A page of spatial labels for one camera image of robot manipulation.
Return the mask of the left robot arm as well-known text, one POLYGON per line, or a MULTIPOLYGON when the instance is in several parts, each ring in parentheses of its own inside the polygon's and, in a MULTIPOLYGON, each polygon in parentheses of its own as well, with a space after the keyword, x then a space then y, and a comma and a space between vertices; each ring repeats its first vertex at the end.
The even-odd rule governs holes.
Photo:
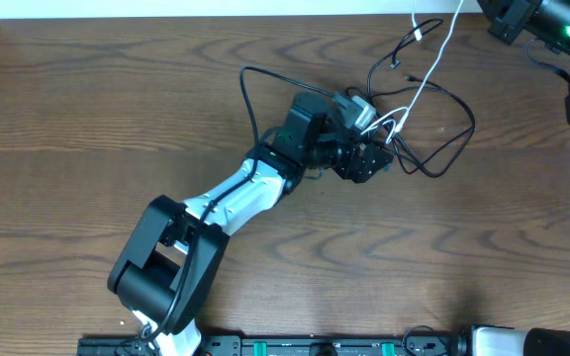
POLYGON ((195 317, 209 295, 230 238, 274 208, 309 169, 368 181, 393 160, 374 140, 393 133, 359 96, 295 96, 282 126, 268 130, 224 182, 181 203, 161 195, 148 204, 112 268, 107 286, 141 321, 140 335, 118 355, 191 355, 201 343, 195 317))

